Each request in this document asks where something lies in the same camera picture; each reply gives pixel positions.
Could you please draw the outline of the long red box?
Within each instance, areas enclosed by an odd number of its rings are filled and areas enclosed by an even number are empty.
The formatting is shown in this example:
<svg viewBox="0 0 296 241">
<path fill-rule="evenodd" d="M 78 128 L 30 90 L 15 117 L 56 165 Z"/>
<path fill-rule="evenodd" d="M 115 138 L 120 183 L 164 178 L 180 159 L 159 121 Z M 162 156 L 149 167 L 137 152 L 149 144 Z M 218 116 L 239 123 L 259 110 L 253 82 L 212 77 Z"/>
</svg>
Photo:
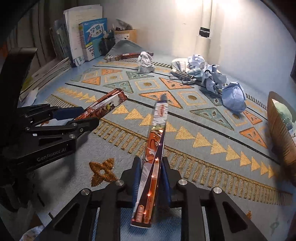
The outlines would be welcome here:
<svg viewBox="0 0 296 241">
<path fill-rule="evenodd" d="M 101 119 L 127 99 L 128 96 L 124 93 L 124 91 L 120 88 L 116 88 L 88 106 L 88 108 L 86 108 L 84 112 L 74 120 L 76 121 L 86 118 Z"/>
<path fill-rule="evenodd" d="M 137 200 L 130 222 L 130 225 L 135 227 L 150 228 L 152 225 L 152 215 L 158 195 L 161 174 L 167 117 L 168 98 L 166 94 L 163 94 L 154 105 L 142 173 L 137 190 Z"/>
<path fill-rule="evenodd" d="M 107 62 L 113 62 L 113 61 L 119 61 L 119 60 L 125 60 L 125 59 L 132 59 L 132 58 L 138 58 L 140 56 L 139 53 L 125 53 L 125 54 L 120 54 L 120 55 L 109 55 L 107 54 L 104 57 L 104 60 Z"/>
</svg>

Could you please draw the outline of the long red box top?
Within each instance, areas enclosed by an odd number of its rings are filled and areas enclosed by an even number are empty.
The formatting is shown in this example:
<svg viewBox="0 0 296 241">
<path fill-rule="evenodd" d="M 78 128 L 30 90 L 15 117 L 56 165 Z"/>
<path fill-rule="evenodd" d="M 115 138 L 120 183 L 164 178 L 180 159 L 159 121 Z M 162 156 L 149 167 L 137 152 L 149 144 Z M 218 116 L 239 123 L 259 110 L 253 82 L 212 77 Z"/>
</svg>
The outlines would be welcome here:
<svg viewBox="0 0 296 241">
<path fill-rule="evenodd" d="M 107 62 L 113 62 L 113 61 L 119 61 L 119 60 L 125 60 L 125 59 L 132 59 L 132 58 L 138 58 L 140 56 L 139 53 L 125 53 L 125 54 L 120 54 L 120 55 L 109 55 L 107 54 L 104 57 L 104 60 Z"/>
</svg>

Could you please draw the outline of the flat stacked books left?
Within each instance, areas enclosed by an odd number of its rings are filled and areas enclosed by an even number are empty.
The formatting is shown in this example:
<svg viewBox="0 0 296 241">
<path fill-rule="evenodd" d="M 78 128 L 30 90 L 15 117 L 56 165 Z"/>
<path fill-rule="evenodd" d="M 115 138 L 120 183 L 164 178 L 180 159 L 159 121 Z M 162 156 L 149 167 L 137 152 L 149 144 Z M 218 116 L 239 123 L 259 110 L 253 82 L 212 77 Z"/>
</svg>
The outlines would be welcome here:
<svg viewBox="0 0 296 241">
<path fill-rule="evenodd" d="M 32 90 L 36 88 L 43 88 L 48 82 L 55 79 L 56 77 L 59 77 L 70 69 L 71 60 L 69 57 L 66 57 L 63 60 L 55 58 L 54 60 L 50 61 L 34 74 L 27 76 L 18 98 L 19 101 L 23 102 L 23 100 Z"/>
</svg>

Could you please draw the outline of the black mesh pen holder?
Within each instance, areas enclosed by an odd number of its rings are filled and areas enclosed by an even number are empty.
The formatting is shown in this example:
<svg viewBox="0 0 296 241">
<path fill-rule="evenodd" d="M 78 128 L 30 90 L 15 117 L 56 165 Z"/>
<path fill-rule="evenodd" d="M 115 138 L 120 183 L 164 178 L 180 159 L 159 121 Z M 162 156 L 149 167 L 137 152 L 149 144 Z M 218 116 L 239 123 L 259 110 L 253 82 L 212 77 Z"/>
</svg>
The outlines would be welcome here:
<svg viewBox="0 0 296 241">
<path fill-rule="evenodd" d="M 99 43 L 99 52 L 102 56 L 105 56 L 111 48 L 115 45 L 115 38 L 102 38 Z"/>
</svg>

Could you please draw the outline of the blue patterned woven mat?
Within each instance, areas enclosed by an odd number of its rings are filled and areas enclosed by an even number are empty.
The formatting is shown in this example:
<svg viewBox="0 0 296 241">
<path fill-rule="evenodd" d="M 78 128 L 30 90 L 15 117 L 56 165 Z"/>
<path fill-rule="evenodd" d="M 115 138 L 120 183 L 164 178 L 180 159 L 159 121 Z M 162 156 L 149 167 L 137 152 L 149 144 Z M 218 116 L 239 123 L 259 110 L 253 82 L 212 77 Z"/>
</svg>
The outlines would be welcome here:
<svg viewBox="0 0 296 241">
<path fill-rule="evenodd" d="M 285 240 L 295 214 L 295 188 L 280 177 L 267 125 L 267 97 L 246 88 L 246 110 L 235 114 L 202 85 L 169 78 L 170 66 L 140 74 L 134 60 L 94 60 L 52 81 L 38 103 L 88 107 L 115 88 L 128 100 L 112 110 L 77 152 L 36 171 L 33 202 L 44 225 L 83 188 L 106 187 L 147 146 L 152 109 L 168 97 L 164 155 L 190 184 L 220 187 L 267 240 Z"/>
</svg>

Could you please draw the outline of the blue study book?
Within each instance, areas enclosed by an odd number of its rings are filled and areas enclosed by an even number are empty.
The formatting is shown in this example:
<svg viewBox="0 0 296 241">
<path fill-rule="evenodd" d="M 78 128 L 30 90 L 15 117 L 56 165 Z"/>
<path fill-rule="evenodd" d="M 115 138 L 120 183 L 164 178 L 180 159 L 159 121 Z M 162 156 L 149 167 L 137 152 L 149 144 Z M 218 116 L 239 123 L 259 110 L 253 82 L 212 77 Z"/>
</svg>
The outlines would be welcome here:
<svg viewBox="0 0 296 241">
<path fill-rule="evenodd" d="M 81 46 L 85 61 L 101 55 L 99 44 L 107 31 L 107 18 L 85 21 L 79 24 Z"/>
</svg>

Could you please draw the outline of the crumpled paper on mat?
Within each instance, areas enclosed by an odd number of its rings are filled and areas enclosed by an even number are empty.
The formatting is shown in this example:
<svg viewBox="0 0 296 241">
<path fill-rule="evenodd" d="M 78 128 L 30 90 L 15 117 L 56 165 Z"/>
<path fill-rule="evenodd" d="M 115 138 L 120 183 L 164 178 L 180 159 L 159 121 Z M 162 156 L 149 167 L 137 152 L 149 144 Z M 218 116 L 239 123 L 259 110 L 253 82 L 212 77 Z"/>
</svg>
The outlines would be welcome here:
<svg viewBox="0 0 296 241">
<path fill-rule="evenodd" d="M 152 64 L 152 56 L 145 51 L 140 53 L 137 63 L 139 73 L 150 73 L 155 70 L 155 66 Z"/>
</svg>

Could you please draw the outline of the white paper stack upright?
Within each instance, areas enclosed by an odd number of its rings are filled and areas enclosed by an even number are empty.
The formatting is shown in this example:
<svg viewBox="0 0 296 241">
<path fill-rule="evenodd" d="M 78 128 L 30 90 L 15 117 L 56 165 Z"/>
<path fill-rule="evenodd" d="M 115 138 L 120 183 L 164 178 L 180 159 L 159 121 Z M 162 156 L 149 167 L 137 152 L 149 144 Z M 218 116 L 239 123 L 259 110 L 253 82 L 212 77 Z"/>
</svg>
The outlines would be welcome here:
<svg viewBox="0 0 296 241">
<path fill-rule="evenodd" d="M 99 4 L 77 6 L 63 11 L 74 67 L 79 67 L 85 62 L 79 24 L 85 21 L 102 18 L 102 13 L 103 7 Z"/>
</svg>

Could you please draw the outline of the brown ribbed glass plate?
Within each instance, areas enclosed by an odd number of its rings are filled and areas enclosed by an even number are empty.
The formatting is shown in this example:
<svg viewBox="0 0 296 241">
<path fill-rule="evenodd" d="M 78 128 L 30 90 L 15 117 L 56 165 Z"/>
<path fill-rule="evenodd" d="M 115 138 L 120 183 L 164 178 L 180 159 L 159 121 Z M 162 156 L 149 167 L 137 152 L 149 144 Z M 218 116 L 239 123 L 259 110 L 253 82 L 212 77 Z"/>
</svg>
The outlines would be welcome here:
<svg viewBox="0 0 296 241">
<path fill-rule="evenodd" d="M 287 178 L 289 178 L 292 185 L 295 185 L 295 143 L 282 121 L 279 112 L 276 110 L 273 100 L 279 101 L 288 108 L 292 114 L 293 121 L 295 121 L 295 110 L 276 92 L 269 92 L 267 119 L 270 136 L 273 141 L 275 153 L 280 159 L 280 164 L 285 171 Z"/>
</svg>

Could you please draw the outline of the wooden desk organizer box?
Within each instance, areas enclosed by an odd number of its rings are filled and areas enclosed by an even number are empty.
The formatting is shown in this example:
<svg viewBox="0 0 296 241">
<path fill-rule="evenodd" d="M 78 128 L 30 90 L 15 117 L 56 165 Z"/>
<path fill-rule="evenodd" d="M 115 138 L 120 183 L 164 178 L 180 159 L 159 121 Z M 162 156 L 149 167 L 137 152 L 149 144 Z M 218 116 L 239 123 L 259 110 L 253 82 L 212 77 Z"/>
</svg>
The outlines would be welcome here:
<svg viewBox="0 0 296 241">
<path fill-rule="evenodd" d="M 117 43 L 120 40 L 130 40 L 134 43 L 137 43 L 137 30 L 121 30 L 114 31 L 115 42 Z"/>
</svg>

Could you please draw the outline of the plaid bow hair clip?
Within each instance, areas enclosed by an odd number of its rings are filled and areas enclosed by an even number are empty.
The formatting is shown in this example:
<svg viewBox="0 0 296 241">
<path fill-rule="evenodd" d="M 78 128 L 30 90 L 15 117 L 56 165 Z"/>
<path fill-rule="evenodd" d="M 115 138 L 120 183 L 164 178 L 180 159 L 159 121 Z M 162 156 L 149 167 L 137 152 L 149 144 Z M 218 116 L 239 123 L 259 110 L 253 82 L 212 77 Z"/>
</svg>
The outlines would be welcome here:
<svg viewBox="0 0 296 241">
<path fill-rule="evenodd" d="M 189 63 L 186 58 L 177 58 L 171 62 L 170 80 L 180 80 L 182 84 L 191 84 L 197 81 L 193 75 L 189 75 Z"/>
</svg>

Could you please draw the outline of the crumpled paper on lamp base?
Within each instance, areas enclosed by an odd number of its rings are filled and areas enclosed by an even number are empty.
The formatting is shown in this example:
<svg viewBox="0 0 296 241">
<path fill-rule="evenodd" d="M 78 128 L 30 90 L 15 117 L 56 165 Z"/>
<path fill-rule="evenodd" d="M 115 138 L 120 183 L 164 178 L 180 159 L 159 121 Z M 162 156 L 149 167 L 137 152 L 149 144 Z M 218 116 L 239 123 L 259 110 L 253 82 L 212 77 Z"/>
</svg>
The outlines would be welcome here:
<svg viewBox="0 0 296 241">
<path fill-rule="evenodd" d="M 229 110 L 241 113 L 246 109 L 246 95 L 239 82 L 230 82 L 222 89 L 223 105 Z"/>
</svg>

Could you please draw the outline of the crumpled paper pile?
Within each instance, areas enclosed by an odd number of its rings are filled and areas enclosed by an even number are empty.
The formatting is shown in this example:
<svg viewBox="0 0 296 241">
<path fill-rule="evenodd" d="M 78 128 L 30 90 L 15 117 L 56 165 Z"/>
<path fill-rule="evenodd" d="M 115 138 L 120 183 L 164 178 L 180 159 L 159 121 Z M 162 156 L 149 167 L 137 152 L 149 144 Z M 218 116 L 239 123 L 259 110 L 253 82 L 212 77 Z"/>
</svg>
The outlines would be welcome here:
<svg viewBox="0 0 296 241">
<path fill-rule="evenodd" d="M 222 93 L 222 88 L 227 85 L 228 78 L 217 70 L 219 65 L 210 65 L 202 55 L 194 54 L 188 57 L 188 66 L 187 74 L 193 77 L 192 80 L 201 82 L 209 92 Z"/>
</svg>

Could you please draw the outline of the white desk lamp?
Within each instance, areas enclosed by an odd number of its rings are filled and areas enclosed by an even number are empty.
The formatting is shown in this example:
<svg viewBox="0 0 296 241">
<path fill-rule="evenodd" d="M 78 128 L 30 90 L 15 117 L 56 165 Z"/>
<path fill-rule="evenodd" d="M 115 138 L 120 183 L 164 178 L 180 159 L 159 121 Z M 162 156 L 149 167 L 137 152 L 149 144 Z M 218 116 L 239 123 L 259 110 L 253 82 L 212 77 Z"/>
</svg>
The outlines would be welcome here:
<svg viewBox="0 0 296 241">
<path fill-rule="evenodd" d="M 212 18 L 212 0 L 199 1 L 197 14 L 199 23 L 199 36 L 209 39 Z"/>
</svg>

